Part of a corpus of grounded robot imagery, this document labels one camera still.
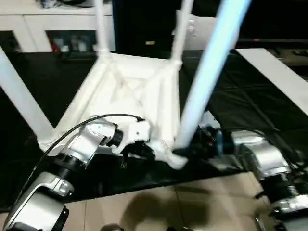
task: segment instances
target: white cabinet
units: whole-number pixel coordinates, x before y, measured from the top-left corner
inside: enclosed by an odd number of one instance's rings
[[[104,16],[109,48],[116,48],[112,16]],[[46,31],[49,30],[96,30],[94,15],[25,15],[38,52],[51,52]]]
[[[22,15],[0,15],[0,31],[12,31],[22,52],[37,51]]]
[[[116,48],[112,4],[104,4],[109,48]],[[0,0],[0,31],[14,33],[23,52],[51,52],[46,31],[96,30],[94,8],[60,6],[42,9],[35,0]]]

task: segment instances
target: white shelf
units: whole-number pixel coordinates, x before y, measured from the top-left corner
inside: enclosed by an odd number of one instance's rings
[[[0,15],[0,31],[12,31],[22,52],[36,52],[36,46],[22,15]]]
[[[94,8],[60,6],[42,9],[35,0],[0,0],[0,15],[95,15]],[[104,4],[104,15],[112,15],[111,3]]]

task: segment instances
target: beige floor tile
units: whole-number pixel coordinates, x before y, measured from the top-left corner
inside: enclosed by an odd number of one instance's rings
[[[86,201],[65,204],[69,210],[63,231],[83,231],[86,213]]]
[[[7,213],[0,213],[0,230],[2,230],[6,217],[8,216]]]
[[[116,223],[125,231],[165,231],[183,226],[173,187],[161,187],[87,201],[85,231]]]
[[[205,189],[192,188],[189,192],[188,187],[184,188],[184,191],[181,187],[175,188],[184,226],[194,230],[249,230],[255,212],[267,207],[263,200],[255,200],[253,197],[231,197]]]
[[[240,173],[226,177],[216,177],[205,180],[196,180],[183,184],[178,184],[176,187],[181,187],[185,190],[186,187],[191,190],[208,190],[217,194],[227,194],[239,197],[253,197],[261,191],[258,187],[257,180],[253,173]]]

